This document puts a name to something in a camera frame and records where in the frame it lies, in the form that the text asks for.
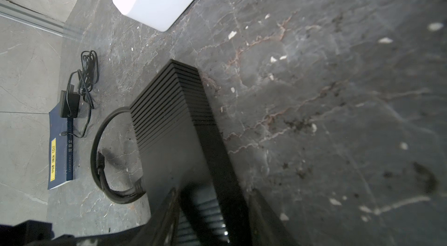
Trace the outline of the black ribbed network switch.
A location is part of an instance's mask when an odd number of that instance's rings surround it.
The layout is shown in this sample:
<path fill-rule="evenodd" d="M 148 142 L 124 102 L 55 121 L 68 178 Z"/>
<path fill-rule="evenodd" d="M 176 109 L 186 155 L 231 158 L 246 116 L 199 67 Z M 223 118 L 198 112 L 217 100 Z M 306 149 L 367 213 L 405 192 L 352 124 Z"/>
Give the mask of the black ribbed network switch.
<path fill-rule="evenodd" d="M 152 213 L 171 190 L 203 245 L 249 246 L 249 211 L 199 71 L 169 60 L 130 106 Z"/>

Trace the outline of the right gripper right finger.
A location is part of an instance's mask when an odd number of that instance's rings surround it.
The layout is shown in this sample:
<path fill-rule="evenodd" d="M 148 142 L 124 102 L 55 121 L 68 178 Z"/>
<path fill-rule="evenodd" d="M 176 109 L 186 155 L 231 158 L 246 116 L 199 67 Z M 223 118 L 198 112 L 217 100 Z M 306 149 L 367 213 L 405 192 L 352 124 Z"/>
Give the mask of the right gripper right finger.
<path fill-rule="evenodd" d="M 257 189 L 249 196 L 249 223 L 253 246 L 299 245 Z"/>

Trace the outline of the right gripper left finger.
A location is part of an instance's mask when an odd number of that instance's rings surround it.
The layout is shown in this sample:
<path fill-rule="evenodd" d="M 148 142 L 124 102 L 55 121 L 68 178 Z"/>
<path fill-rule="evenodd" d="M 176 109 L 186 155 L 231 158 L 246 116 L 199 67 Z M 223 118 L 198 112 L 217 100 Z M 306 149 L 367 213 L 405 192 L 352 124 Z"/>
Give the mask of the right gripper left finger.
<path fill-rule="evenodd" d="M 179 223 L 179 193 L 173 188 L 130 246 L 175 246 Z"/>

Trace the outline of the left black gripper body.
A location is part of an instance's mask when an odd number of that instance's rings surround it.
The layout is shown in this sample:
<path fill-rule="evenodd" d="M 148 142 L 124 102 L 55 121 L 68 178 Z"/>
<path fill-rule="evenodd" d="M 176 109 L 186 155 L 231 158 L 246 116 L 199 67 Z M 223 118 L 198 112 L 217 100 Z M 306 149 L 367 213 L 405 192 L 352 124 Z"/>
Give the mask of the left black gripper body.
<path fill-rule="evenodd" d="M 126 246 L 141 227 L 117 233 L 76 237 L 63 234 L 55 237 L 52 223 L 27 220 L 15 226 L 1 225 L 2 246 Z"/>

